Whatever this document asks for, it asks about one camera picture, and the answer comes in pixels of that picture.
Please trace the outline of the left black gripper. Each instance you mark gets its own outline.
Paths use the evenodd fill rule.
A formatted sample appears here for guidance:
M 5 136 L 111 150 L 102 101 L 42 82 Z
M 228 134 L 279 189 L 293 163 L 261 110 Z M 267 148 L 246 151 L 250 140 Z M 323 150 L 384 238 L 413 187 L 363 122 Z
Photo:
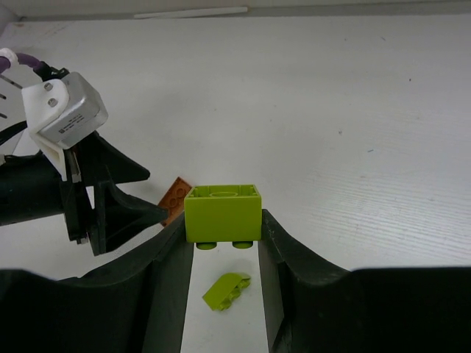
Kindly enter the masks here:
M 1 225 L 64 215 L 69 240 L 91 240 L 95 256 L 115 251 L 145 229 L 167 219 L 168 211 L 120 190 L 113 183 L 87 192 L 79 149 L 92 142 L 94 182 L 115 184 L 148 180 L 150 172 L 113 147 L 97 132 L 65 152 L 67 180 L 42 153 L 7 155 L 1 166 Z

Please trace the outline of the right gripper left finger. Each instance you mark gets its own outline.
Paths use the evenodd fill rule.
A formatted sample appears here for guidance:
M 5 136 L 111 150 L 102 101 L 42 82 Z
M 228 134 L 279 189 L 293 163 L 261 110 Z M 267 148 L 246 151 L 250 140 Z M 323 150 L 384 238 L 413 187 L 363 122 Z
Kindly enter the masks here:
M 3 352 L 178 352 L 194 248 L 183 217 L 83 277 L 1 272 Z

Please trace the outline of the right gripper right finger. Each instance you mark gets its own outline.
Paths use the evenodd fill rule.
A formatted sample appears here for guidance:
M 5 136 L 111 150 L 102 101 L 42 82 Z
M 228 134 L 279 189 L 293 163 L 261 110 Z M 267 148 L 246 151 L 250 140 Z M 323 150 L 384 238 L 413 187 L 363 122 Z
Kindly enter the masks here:
M 470 269 L 345 270 L 262 212 L 258 258 L 271 352 L 468 352 Z

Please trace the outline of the brown lego brick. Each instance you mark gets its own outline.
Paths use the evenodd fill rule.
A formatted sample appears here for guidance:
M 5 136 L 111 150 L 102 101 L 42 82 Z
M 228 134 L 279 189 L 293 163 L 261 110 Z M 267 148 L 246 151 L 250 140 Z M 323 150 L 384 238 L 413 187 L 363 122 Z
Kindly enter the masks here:
M 175 179 L 171 187 L 167 190 L 163 198 L 160 200 L 158 207 L 167 211 L 167 218 L 161 221 L 163 227 L 167 227 L 173 222 L 184 210 L 184 198 L 191 191 L 192 186 L 183 178 Z

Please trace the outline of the lime curved lego brick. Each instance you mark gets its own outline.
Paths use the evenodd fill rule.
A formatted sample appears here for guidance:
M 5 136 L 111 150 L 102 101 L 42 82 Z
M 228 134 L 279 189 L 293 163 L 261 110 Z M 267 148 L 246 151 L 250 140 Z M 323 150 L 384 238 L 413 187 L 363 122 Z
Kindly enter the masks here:
M 231 272 L 223 274 L 207 290 L 202 299 L 213 311 L 228 309 L 245 288 L 251 284 L 251 277 L 245 273 Z

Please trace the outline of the lime square lego brick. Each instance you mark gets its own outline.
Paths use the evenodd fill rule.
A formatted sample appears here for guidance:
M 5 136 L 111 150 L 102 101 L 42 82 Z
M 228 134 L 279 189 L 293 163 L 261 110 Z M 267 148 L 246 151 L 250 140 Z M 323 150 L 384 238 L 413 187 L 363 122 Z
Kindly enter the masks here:
M 198 249 L 248 249 L 261 239 L 262 198 L 255 185 L 198 185 L 184 199 L 184 220 L 186 240 Z

